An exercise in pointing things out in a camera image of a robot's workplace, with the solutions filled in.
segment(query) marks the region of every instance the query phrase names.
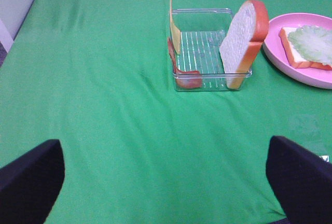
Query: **green lettuce leaf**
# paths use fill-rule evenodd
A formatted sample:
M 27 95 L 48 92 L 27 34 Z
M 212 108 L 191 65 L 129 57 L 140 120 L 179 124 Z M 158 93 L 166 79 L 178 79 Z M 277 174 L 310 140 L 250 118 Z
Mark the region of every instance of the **green lettuce leaf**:
M 332 65 L 332 30 L 304 25 L 290 32 L 288 40 L 307 61 Z

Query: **bread crust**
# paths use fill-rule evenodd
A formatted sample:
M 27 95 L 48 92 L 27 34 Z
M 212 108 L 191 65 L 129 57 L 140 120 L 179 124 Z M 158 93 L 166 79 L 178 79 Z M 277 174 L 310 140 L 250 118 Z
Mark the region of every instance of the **bread crust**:
M 257 54 L 269 32 L 269 15 L 265 4 L 259 0 L 247 0 L 245 4 L 253 4 L 256 13 L 256 25 L 253 37 L 248 43 L 247 50 L 236 70 L 236 73 L 246 73 L 252 66 Z M 238 89 L 244 78 L 235 78 L 228 85 L 231 89 Z
M 323 65 L 320 62 L 311 62 L 311 61 L 305 61 L 305 62 L 295 62 L 294 55 L 291 49 L 291 42 L 288 40 L 286 31 L 281 28 L 279 31 L 279 37 L 281 39 L 281 43 L 284 47 L 287 60 L 293 68 L 318 68 L 323 70 L 332 70 L 332 67 L 330 65 Z

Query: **clear plastic container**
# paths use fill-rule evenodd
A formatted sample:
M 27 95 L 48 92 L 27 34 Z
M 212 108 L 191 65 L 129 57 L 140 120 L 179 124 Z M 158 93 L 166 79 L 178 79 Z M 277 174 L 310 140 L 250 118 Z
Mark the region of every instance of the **clear plastic container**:
M 240 90 L 245 79 L 251 76 L 252 70 L 247 73 L 224 73 L 219 53 L 219 46 L 227 34 L 233 12 L 227 8 L 173 9 L 172 16 L 174 24 L 181 31 L 180 54 L 174 52 L 175 90 Z M 243 81 L 239 88 L 231 89 L 227 87 L 228 78 Z

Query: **white bread slice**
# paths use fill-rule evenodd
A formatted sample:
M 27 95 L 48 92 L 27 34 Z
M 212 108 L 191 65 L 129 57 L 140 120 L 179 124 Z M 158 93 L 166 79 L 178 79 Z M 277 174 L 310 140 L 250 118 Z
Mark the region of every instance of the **white bread slice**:
M 219 51 L 225 73 L 246 73 L 269 31 L 269 16 L 262 1 L 247 0 L 235 14 Z M 238 89 L 243 78 L 227 78 L 227 87 Z
M 282 45 L 284 46 L 285 53 L 287 56 L 287 60 L 293 68 L 308 68 L 308 67 L 314 67 L 324 70 L 332 70 L 332 67 L 330 65 L 323 65 L 320 62 L 311 62 L 306 59 L 304 59 L 299 52 L 294 48 L 291 41 L 288 40 L 288 34 L 290 32 L 295 31 L 296 27 L 283 27 L 281 28 L 279 32 L 279 36 L 282 42 Z

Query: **green fabric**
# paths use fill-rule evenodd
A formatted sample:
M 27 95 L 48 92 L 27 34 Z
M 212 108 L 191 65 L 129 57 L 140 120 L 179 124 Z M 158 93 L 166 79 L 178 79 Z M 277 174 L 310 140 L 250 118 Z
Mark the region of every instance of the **green fabric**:
M 231 8 L 245 0 L 173 0 Z M 332 17 L 331 0 L 262 0 Z M 0 166 L 59 138 L 66 178 L 46 223 L 268 223 L 269 139 L 332 156 L 331 91 L 261 52 L 237 92 L 176 92 L 169 0 L 35 0 L 0 68 Z

